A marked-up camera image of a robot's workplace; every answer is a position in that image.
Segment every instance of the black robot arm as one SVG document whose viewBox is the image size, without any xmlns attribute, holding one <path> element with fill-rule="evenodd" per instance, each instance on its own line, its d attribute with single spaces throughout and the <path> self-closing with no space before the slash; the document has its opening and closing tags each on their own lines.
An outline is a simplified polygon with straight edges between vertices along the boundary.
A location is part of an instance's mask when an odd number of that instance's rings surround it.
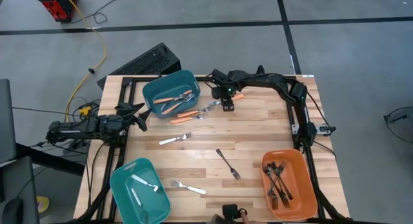
<svg viewBox="0 0 413 224">
<path fill-rule="evenodd" d="M 119 115 L 101 115 L 85 117 L 82 121 L 62 123 L 54 121 L 49 126 L 46 139 L 51 144 L 66 141 L 67 139 L 100 139 L 105 143 L 122 143 L 125 130 L 130 125 L 138 124 L 142 131 L 146 131 L 146 119 L 151 110 L 135 116 L 144 103 L 130 106 L 120 103 L 116 109 Z"/>
<path fill-rule="evenodd" d="M 231 97 L 236 91 L 240 92 L 247 86 L 273 88 L 294 108 L 299 123 L 297 142 L 306 146 L 313 144 L 317 130 L 308 118 L 305 103 L 307 87 L 303 83 L 275 73 L 248 74 L 242 70 L 234 70 L 224 74 L 216 69 L 212 72 L 212 82 L 217 86 L 212 88 L 212 97 L 221 100 L 224 111 L 234 111 L 235 107 Z"/>
</svg>

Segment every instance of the concrete floor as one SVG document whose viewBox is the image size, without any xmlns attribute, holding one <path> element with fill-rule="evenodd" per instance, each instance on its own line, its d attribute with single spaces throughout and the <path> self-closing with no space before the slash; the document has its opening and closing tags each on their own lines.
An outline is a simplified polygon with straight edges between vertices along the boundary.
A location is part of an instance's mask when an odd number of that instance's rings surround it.
<svg viewBox="0 0 413 224">
<path fill-rule="evenodd" d="M 107 1 L 80 0 L 79 7 L 89 14 Z M 413 0 L 284 3 L 289 20 L 401 17 L 413 11 Z M 118 0 L 103 12 L 108 22 L 93 26 L 281 20 L 277 0 Z M 37 0 L 0 2 L 0 31 L 81 27 L 81 23 L 56 23 Z M 291 31 L 302 73 L 316 76 L 327 119 L 337 127 L 332 140 L 350 215 L 362 221 L 410 223 L 413 146 L 391 135 L 383 115 L 413 104 L 413 23 L 305 25 L 291 26 Z M 160 42 L 195 74 L 213 68 L 253 72 L 259 64 L 267 72 L 293 73 L 282 26 L 105 32 L 102 36 L 108 59 L 77 94 L 89 101 L 101 95 L 98 79 Z M 2 35 L 0 77 L 11 82 L 14 106 L 63 111 L 73 89 L 101 54 L 93 33 Z M 74 101 L 74 107 L 80 104 Z M 51 121 L 63 117 L 15 110 L 14 118 L 17 141 L 32 145 L 44 139 Z M 54 170 L 36 178 L 37 193 L 52 202 L 42 223 L 72 217 L 80 179 Z M 64 196 L 62 189 L 68 191 Z"/>
</svg>

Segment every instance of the wooden table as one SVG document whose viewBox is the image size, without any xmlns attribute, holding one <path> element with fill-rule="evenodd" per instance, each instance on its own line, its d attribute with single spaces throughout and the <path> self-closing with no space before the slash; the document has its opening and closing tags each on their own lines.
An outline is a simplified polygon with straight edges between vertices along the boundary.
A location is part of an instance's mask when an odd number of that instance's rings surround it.
<svg viewBox="0 0 413 224">
<path fill-rule="evenodd" d="M 314 77 L 297 76 L 297 79 L 306 84 L 308 91 L 322 108 Z M 99 115 L 116 113 L 114 107 L 119 99 L 121 81 L 122 76 L 107 77 Z M 144 102 L 142 88 L 145 84 L 146 82 L 137 84 L 134 103 Z M 207 101 L 213 99 L 210 88 L 202 82 L 199 82 L 199 86 L 201 97 L 196 108 L 203 108 L 207 105 Z M 247 209 L 250 220 L 276 221 L 267 209 L 260 162 L 265 152 L 293 146 L 286 104 L 275 90 L 269 88 L 246 87 L 242 93 L 245 98 L 234 101 L 236 107 L 234 112 L 223 112 L 219 107 L 209 112 L 207 119 L 187 121 L 178 125 L 171 125 L 169 119 L 158 119 L 151 114 L 146 122 L 148 131 L 142 132 L 137 126 L 131 126 L 125 163 L 144 157 L 154 164 L 171 202 L 171 212 L 166 221 L 210 221 L 214 214 L 222 215 L 222 205 L 229 203 L 236 203 L 238 207 Z M 311 120 L 315 124 L 323 123 L 309 97 L 307 106 Z M 183 142 L 163 146 L 158 144 L 161 140 L 189 131 L 192 131 L 193 137 Z M 317 137 L 316 141 L 331 148 L 329 137 Z M 88 155 L 89 171 L 101 144 L 101 141 L 92 141 Z M 232 177 L 229 168 L 216 153 L 217 148 L 221 149 L 229 163 L 241 174 L 241 180 L 237 181 Z M 340 213 L 348 216 L 333 155 L 317 145 L 312 147 L 312 151 L 321 190 Z M 92 200 L 101 190 L 107 154 L 108 147 L 103 147 L 96 157 Z M 203 188 L 207 194 L 202 196 L 191 191 L 172 188 L 170 182 L 173 179 L 186 185 Z M 106 197 L 104 218 L 108 217 L 111 199 L 112 193 L 109 192 Z M 75 218 L 84 213 L 87 200 L 85 171 L 74 213 Z M 119 211 L 116 212 L 116 221 L 121 221 Z"/>
</svg>

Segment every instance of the teal plastic bin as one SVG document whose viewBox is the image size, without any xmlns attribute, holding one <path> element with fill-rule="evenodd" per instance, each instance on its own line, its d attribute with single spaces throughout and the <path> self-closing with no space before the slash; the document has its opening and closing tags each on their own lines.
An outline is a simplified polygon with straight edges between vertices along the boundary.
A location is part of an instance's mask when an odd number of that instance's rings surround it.
<svg viewBox="0 0 413 224">
<path fill-rule="evenodd" d="M 188 102 L 182 103 L 173 111 L 165 115 L 161 113 L 161 107 L 164 103 L 154 105 L 154 100 L 156 99 L 177 97 L 188 90 L 192 90 L 194 98 Z M 159 118 L 172 117 L 196 106 L 200 93 L 201 91 L 195 76 L 188 70 L 174 72 L 168 76 L 164 76 L 147 83 L 143 87 L 143 96 L 145 98 L 146 105 L 148 105 L 148 107 L 152 109 L 152 112 Z M 165 109 L 174 105 L 176 102 L 177 101 L 171 102 L 165 107 Z"/>
<path fill-rule="evenodd" d="M 159 186 L 159 192 L 134 179 L 132 174 L 139 176 L 152 185 Z M 170 213 L 170 202 L 154 166 L 146 158 L 135 161 L 115 170 L 110 177 L 110 187 L 115 197 L 116 205 L 124 224 L 155 224 L 161 223 Z M 134 188 L 142 207 L 132 193 Z"/>
</svg>

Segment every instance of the orange bowl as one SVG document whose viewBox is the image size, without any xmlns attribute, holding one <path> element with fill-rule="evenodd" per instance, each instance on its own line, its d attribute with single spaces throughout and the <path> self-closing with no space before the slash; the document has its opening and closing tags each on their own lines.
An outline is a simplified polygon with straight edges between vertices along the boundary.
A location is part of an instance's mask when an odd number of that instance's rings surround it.
<svg viewBox="0 0 413 224">
<path fill-rule="evenodd" d="M 281 179 L 283 179 L 293 199 L 288 200 L 290 208 L 285 208 L 277 190 L 274 189 L 274 192 L 277 194 L 278 209 L 272 210 L 271 197 L 267 196 L 267 192 L 271 188 L 271 181 L 261 169 L 268 208 L 275 217 L 286 221 L 311 218 L 317 212 L 317 200 L 312 188 L 310 176 L 308 175 L 307 165 L 301 153 L 294 149 L 267 152 L 263 157 L 261 167 L 271 162 L 275 162 L 277 166 L 279 166 L 283 161 L 287 164 L 281 173 Z M 279 182 L 276 181 L 276 183 L 278 188 L 280 188 Z"/>
</svg>

